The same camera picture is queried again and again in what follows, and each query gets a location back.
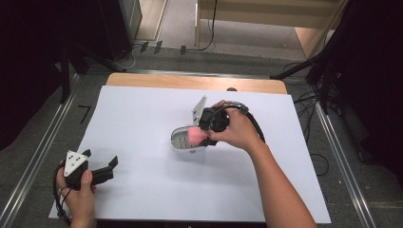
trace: human arm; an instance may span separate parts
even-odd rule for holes
[[[61,168],[57,173],[57,184],[62,188],[62,196],[71,213],[72,228],[90,228],[95,217],[95,198],[93,193],[95,187],[91,186],[92,172],[86,170],[81,178],[80,191],[66,188],[66,180],[63,175],[65,168]]]
[[[255,166],[268,227],[317,227],[304,202],[278,166],[270,148],[250,120],[237,109],[226,109],[230,124],[223,132],[207,132],[213,141],[244,149]]]

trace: metal frame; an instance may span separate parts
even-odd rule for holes
[[[163,20],[165,19],[166,9],[168,8],[168,3],[169,3],[169,0],[165,0],[163,2],[163,11],[161,12],[160,19],[158,20],[158,26],[157,26],[157,30],[155,31],[154,41],[158,41],[158,39],[160,38],[161,27],[163,24]]]
[[[60,104],[44,137],[36,148],[36,151],[33,154],[22,178],[18,181],[10,195],[9,201],[0,217],[0,227],[11,227],[12,223],[14,222],[14,219],[24,202],[32,183],[35,180],[39,169],[41,168],[49,148],[53,143],[53,140],[59,131],[59,128],[68,113],[68,110],[70,109],[71,103],[77,91],[78,84],[80,84],[80,82],[80,76],[75,74],[71,82],[72,91],[70,95],[67,97],[67,100],[64,104]]]
[[[355,179],[353,170],[347,161],[344,154],[343,148],[341,147],[340,141],[335,133],[332,126],[332,122],[328,115],[325,115],[319,103],[316,103],[317,115],[322,123],[323,129],[328,138],[329,144],[332,147],[332,151],[335,155],[338,168],[340,169],[341,176],[344,179],[347,190],[350,193],[353,205],[355,206],[356,213],[358,214],[359,220],[361,221],[362,227],[375,228],[376,224],[374,218],[370,212],[367,201],[361,192],[358,182]]]

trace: forearm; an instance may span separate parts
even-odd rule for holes
[[[247,151],[255,165],[264,215],[269,227],[317,227],[294,186],[269,147],[259,143]]]

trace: wooden board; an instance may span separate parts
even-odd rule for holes
[[[107,86],[140,86],[190,88],[207,90],[226,90],[229,87],[243,92],[287,94],[285,84],[277,80],[258,80],[240,78],[218,78],[202,76],[113,73],[106,82]]]

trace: wrist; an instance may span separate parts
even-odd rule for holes
[[[257,141],[251,142],[245,151],[250,155],[253,156],[257,153],[261,153],[261,151],[268,149],[268,145],[264,143],[261,139]]]
[[[94,218],[73,218],[71,228],[92,228]]]

